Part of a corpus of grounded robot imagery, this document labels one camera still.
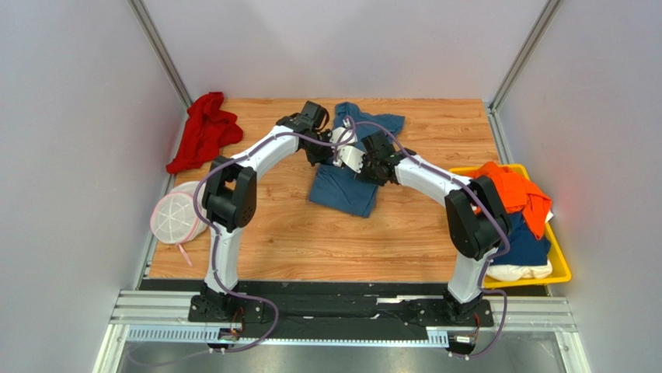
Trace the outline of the teal blue t shirt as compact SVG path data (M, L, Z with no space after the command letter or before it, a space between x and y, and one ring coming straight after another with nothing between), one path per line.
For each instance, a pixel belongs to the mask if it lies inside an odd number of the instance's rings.
M406 122L404 116L391 113L373 115L364 112L355 103L344 102L335 106L333 127L342 127L346 116L352 117L357 123L370 121L379 124L395 136L399 136ZM377 185L356 180L352 170L322 164L317 169L308 199L325 207L367 218L375 208L377 193Z

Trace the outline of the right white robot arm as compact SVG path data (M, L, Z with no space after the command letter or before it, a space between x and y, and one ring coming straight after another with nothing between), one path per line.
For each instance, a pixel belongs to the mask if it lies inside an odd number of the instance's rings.
M437 167L407 149L395 149L386 133L361 141L365 153L358 178L379 186L396 183L421 192L446 211L448 231L458 255L438 311L449 322L472 317L483 296L489 261L507 244L510 218L493 181L471 179Z

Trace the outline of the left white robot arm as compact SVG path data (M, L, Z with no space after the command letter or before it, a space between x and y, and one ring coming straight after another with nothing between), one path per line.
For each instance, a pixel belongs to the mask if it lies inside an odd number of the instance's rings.
M304 149L313 162L331 156L328 111L308 101L283 117L259 142L231 158L219 155L197 194L210 225L209 267L200 293L191 299L191 322L228 322L239 314L238 261L245 227L256 213L257 183L277 163Z

